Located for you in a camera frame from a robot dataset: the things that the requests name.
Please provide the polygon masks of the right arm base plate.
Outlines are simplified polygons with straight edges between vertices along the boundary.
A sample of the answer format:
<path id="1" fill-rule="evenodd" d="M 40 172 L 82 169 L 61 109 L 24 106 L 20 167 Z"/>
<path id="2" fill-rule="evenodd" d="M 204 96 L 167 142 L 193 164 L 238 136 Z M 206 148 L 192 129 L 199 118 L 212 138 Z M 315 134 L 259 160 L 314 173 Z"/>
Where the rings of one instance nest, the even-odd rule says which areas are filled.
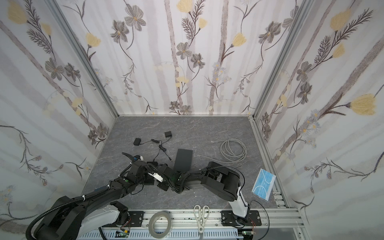
<path id="1" fill-rule="evenodd" d="M 221 211 L 221 224 L 224 227 L 259 227 L 262 225 L 258 211 L 250 211 L 246 217 L 238 217 L 232 211 Z"/>

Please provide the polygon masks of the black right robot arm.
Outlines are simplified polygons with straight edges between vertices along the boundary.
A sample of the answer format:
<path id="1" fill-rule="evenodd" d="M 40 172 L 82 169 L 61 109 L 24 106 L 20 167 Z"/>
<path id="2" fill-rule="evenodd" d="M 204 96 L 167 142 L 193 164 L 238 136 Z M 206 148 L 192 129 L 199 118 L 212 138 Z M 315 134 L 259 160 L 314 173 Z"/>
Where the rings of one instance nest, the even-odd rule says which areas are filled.
<path id="1" fill-rule="evenodd" d="M 230 169 L 216 162 L 196 172 L 180 172 L 168 165 L 150 167 L 149 174 L 158 181 L 158 187 L 164 191 L 171 189 L 177 194 L 197 188 L 205 188 L 227 201 L 231 209 L 221 211 L 221 225 L 235 229 L 249 230 L 245 235 L 253 235 L 256 227 L 262 225 L 260 213 L 251 210 L 242 193 L 245 176 L 236 169 Z"/>

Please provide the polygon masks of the black power adapter with cable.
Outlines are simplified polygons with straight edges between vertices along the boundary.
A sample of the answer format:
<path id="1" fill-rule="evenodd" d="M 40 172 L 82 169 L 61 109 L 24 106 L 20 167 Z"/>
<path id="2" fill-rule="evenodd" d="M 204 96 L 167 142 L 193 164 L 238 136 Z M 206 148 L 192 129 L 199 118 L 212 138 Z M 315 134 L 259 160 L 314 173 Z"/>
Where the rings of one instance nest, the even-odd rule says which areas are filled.
<path id="1" fill-rule="evenodd" d="M 159 156 L 160 152 L 164 151 L 163 141 L 151 139 L 151 140 L 149 140 L 147 142 L 142 142 L 142 139 L 140 139 L 140 138 L 136 138 L 134 140 L 134 146 L 141 146 L 141 145 L 148 144 L 148 143 L 155 143 L 159 147 L 159 151 L 158 151 L 157 155 L 153 159 L 153 162 L 154 162 L 157 159 L 157 157 Z"/>

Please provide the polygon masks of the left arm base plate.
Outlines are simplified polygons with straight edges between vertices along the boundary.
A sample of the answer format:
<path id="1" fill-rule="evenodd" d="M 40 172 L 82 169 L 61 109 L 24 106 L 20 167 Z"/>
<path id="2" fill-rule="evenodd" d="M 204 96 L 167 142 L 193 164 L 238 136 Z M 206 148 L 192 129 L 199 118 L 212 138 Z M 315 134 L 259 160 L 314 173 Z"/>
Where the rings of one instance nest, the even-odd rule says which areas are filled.
<path id="1" fill-rule="evenodd" d="M 116 227 L 116 228 L 131 228 L 131 227 L 141 227 L 144 220 L 144 211 L 129 211 L 123 212 L 118 215 L 118 218 L 115 222 L 111 224 L 104 225 L 104 228 L 107 227 Z"/>

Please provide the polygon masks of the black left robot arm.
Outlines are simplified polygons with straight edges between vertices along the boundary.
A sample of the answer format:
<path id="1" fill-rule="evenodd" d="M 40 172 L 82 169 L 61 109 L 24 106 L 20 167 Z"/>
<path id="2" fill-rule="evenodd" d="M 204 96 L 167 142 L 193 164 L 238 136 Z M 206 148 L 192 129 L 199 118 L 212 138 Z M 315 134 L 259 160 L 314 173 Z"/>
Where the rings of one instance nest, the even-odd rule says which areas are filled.
<path id="1" fill-rule="evenodd" d="M 120 175 L 92 193 L 75 198 L 58 199 L 51 209 L 36 217 L 26 230 L 28 240 L 75 240 L 82 221 L 91 213 L 131 194 L 143 184 L 148 172 L 147 162 L 137 160 Z"/>

